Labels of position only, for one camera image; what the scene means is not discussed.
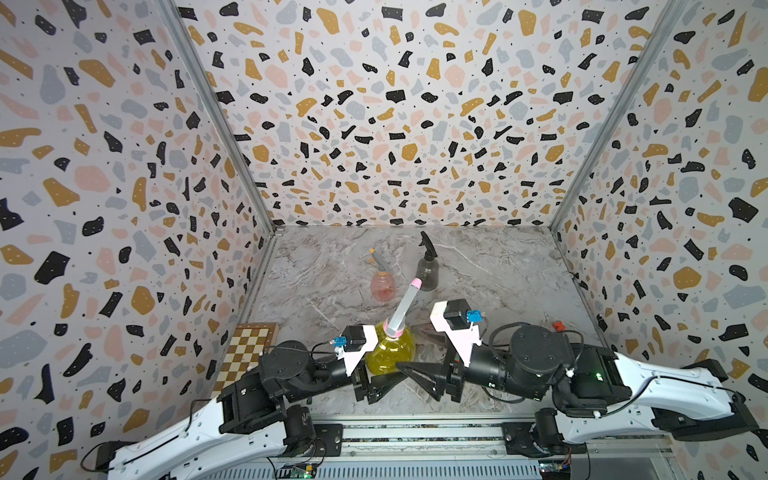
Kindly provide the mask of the black spray nozzle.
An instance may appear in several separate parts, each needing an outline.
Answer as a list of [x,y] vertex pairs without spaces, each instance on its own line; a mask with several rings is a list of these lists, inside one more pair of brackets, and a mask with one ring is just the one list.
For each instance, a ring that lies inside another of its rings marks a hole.
[[425,231],[421,231],[420,236],[421,236],[420,246],[423,246],[425,248],[423,259],[425,261],[434,261],[438,257],[438,255],[429,235]]

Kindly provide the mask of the yellow spray bottle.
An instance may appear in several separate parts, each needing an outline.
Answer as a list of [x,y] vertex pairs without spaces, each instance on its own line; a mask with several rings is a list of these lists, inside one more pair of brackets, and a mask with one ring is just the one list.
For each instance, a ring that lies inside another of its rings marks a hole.
[[366,367],[373,376],[396,372],[398,362],[411,362],[414,359],[416,348],[408,326],[398,338],[385,334],[383,322],[377,324],[375,329],[378,344],[372,352],[365,355]]

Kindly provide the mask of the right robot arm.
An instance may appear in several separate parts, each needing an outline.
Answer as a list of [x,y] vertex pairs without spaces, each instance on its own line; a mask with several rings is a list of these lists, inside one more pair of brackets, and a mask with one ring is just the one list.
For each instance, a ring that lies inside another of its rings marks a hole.
[[466,385],[504,393],[505,402],[552,404],[531,422],[505,426],[511,454],[544,458],[582,452],[588,441],[616,435],[666,433],[680,442],[729,438],[757,429],[745,400],[723,386],[728,376],[715,360],[683,368],[652,365],[609,348],[570,342],[526,322],[506,325],[505,349],[473,345],[463,359],[456,346],[439,363],[400,362],[398,370],[435,400],[462,398]]

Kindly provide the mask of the pink grey spray nozzle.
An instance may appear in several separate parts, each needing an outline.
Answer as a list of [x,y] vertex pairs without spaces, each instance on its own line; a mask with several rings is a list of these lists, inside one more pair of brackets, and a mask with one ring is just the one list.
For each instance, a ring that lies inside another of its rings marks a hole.
[[389,338],[399,338],[405,329],[405,317],[422,287],[422,280],[415,278],[409,285],[394,314],[385,323],[383,331]]

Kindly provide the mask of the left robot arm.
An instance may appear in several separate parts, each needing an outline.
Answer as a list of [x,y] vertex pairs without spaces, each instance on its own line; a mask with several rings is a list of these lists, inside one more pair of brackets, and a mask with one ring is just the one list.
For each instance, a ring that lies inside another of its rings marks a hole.
[[405,378],[370,376],[363,362],[348,370],[334,355],[282,342],[186,419],[142,441],[98,445],[93,469],[109,479],[202,479],[249,459],[301,456],[319,438],[303,400],[350,386],[373,404]]

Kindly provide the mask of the orange grey spray nozzle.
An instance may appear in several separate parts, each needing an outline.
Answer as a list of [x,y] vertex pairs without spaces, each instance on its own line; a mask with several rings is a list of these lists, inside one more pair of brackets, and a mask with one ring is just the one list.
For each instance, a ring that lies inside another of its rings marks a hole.
[[377,252],[376,249],[372,248],[369,253],[371,259],[375,262],[377,271],[379,273],[389,274],[391,272],[389,263]]

